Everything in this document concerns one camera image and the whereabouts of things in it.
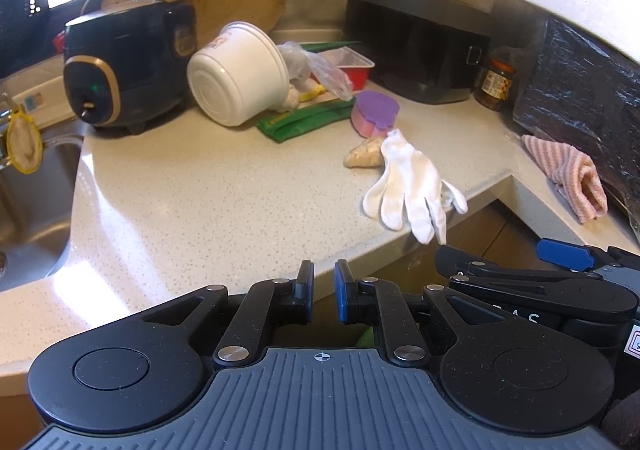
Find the clear plastic bag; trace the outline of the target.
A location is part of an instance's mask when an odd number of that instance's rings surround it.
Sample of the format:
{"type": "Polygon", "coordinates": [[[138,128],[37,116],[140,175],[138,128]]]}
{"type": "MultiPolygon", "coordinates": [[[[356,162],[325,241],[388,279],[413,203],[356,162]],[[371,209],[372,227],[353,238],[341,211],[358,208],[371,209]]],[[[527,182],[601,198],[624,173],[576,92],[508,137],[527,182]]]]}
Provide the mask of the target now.
{"type": "Polygon", "coordinates": [[[342,100],[352,99],[354,87],[347,74],[334,66],[320,54],[305,50],[295,42],[285,42],[277,46],[286,70],[288,82],[292,85],[302,84],[309,78],[316,80],[329,92],[342,100]]]}

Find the black foil backsplash sheet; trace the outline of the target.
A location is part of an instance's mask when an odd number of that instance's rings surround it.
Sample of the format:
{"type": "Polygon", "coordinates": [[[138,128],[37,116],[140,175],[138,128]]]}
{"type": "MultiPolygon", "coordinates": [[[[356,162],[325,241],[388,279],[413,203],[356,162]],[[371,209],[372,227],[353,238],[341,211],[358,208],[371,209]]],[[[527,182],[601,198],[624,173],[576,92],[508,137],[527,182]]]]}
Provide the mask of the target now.
{"type": "Polygon", "coordinates": [[[550,17],[525,51],[513,118],[527,131],[590,155],[639,228],[639,65],[550,17]]]}

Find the green snack wrapper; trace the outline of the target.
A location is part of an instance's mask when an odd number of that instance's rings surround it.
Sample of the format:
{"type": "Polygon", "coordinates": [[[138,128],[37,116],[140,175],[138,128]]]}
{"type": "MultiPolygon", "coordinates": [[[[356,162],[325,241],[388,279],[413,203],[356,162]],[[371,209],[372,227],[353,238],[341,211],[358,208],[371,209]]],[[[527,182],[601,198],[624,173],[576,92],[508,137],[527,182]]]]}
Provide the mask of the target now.
{"type": "Polygon", "coordinates": [[[259,132],[278,144],[350,118],[356,98],[333,99],[259,120],[259,132]]]}

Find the beige ginger piece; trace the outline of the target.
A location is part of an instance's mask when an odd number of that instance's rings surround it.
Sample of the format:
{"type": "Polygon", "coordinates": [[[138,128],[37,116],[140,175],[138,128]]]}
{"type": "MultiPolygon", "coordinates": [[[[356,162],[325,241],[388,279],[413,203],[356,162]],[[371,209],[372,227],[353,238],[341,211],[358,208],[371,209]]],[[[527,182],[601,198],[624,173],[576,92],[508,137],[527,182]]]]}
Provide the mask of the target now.
{"type": "Polygon", "coordinates": [[[385,161],[382,156],[382,137],[369,137],[349,151],[343,160],[343,165],[347,169],[373,169],[383,166],[385,161]]]}

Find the pink purple scrub sponge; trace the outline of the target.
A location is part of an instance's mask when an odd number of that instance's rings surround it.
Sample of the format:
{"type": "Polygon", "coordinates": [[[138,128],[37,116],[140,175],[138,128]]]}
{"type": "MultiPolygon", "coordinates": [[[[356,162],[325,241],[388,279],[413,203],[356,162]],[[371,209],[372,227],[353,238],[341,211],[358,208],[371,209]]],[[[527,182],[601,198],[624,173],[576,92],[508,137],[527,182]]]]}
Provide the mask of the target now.
{"type": "Polygon", "coordinates": [[[375,91],[362,91],[356,95],[350,122],[364,138],[385,137],[395,127],[399,110],[395,98],[375,91]]]}

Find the black box appliance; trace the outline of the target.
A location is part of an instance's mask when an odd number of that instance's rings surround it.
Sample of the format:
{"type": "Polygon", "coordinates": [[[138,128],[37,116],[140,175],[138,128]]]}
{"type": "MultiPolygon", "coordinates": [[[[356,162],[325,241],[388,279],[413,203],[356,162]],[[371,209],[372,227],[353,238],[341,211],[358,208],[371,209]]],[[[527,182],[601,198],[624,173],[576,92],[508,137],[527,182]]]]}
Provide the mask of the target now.
{"type": "Polygon", "coordinates": [[[347,0],[343,24],[376,84],[432,105],[471,95],[493,31],[491,14],[457,0],[347,0]]]}

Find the white cotton glove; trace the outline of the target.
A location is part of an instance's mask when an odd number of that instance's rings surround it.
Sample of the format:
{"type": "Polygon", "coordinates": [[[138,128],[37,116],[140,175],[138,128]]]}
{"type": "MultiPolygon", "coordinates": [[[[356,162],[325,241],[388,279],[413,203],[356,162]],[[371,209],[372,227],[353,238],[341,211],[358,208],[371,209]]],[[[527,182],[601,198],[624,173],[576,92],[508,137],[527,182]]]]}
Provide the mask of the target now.
{"type": "Polygon", "coordinates": [[[362,199],[362,209],[390,230],[410,226],[416,241],[447,243],[447,213],[468,211],[463,193],[440,177],[435,164],[411,145],[399,129],[381,145],[384,171],[362,199]]]}

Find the red white plastic tray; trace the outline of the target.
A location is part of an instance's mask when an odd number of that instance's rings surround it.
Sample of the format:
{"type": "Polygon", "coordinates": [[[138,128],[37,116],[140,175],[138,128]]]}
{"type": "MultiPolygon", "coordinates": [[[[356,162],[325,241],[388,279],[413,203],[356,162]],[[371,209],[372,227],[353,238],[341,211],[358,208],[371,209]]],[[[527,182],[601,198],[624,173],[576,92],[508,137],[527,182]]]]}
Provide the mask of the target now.
{"type": "Polygon", "coordinates": [[[321,52],[320,55],[333,66],[345,72],[355,91],[362,91],[366,86],[371,70],[375,67],[366,56],[361,55],[348,46],[342,46],[321,52]]]}

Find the pink striped dishcloth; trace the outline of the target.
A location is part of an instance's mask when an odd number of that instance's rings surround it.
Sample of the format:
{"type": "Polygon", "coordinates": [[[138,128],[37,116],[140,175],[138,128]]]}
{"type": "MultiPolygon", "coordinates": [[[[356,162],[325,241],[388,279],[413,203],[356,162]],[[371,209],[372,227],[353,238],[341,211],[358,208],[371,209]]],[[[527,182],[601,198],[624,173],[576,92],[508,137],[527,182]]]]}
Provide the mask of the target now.
{"type": "Polygon", "coordinates": [[[533,135],[523,135],[521,140],[540,170],[566,200],[578,222],[585,224],[608,214],[608,199],[589,155],[572,145],[533,135]]]}

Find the stainless steel sink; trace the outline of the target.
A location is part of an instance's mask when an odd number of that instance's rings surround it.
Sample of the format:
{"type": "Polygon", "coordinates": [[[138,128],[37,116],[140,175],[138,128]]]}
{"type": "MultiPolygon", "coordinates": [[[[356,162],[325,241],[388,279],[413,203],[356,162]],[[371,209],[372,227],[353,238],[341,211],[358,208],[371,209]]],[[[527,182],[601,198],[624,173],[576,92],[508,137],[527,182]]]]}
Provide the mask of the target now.
{"type": "Polygon", "coordinates": [[[43,158],[32,174],[1,170],[1,290],[49,277],[70,251],[70,218],[87,126],[67,120],[42,133],[43,158]]]}

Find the black gold rice cooker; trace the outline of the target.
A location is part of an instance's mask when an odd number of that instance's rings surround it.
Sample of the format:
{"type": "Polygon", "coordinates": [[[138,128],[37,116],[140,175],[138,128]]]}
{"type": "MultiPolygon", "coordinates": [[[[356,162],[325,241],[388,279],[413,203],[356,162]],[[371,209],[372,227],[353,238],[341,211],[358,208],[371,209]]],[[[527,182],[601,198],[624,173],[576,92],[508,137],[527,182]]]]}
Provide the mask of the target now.
{"type": "Polygon", "coordinates": [[[180,106],[198,49],[188,0],[87,0],[65,25],[63,83],[76,117],[137,135],[180,106]]]}

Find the yellow rimmed sink strainer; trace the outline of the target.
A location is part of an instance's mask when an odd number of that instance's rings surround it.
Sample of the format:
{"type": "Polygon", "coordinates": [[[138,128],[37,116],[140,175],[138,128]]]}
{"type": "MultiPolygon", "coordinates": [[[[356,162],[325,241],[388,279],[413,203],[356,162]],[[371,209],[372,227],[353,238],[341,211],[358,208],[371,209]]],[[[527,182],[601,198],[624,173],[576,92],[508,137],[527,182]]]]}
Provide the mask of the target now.
{"type": "Polygon", "coordinates": [[[11,113],[6,129],[6,152],[17,172],[28,175],[40,168],[43,156],[40,131],[22,106],[11,113]]]}

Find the white paper noodle bowl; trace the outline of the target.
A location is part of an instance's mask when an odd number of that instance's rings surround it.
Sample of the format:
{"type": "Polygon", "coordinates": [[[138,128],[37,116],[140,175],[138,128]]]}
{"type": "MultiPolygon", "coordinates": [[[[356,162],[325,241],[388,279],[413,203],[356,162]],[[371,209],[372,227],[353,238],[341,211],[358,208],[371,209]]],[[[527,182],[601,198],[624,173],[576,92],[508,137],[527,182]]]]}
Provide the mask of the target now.
{"type": "Polygon", "coordinates": [[[186,68],[196,103],[215,122],[239,126],[285,103],[288,68],[276,44],[258,27],[230,22],[197,51],[186,68]]]}

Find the long green wrapper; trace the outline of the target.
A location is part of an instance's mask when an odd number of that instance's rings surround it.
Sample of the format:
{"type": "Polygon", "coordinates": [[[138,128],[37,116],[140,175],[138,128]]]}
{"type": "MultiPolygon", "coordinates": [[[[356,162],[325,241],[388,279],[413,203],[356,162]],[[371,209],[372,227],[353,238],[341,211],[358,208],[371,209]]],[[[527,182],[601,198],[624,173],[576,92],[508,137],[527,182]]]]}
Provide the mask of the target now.
{"type": "Polygon", "coordinates": [[[328,42],[311,42],[302,43],[302,47],[305,51],[311,53],[322,53],[331,50],[337,50],[337,48],[352,46],[358,44],[358,41],[328,41],[328,42]]]}

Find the brown sauce jar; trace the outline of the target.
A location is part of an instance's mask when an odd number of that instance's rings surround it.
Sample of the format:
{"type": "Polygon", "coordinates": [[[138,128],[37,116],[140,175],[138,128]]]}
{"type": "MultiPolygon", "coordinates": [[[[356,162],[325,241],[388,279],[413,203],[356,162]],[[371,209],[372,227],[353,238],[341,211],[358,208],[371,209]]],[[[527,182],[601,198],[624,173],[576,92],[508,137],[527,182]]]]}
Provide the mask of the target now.
{"type": "Polygon", "coordinates": [[[487,109],[500,111],[509,100],[513,83],[518,75],[518,55],[509,47],[492,51],[475,82],[473,96],[487,109]]]}

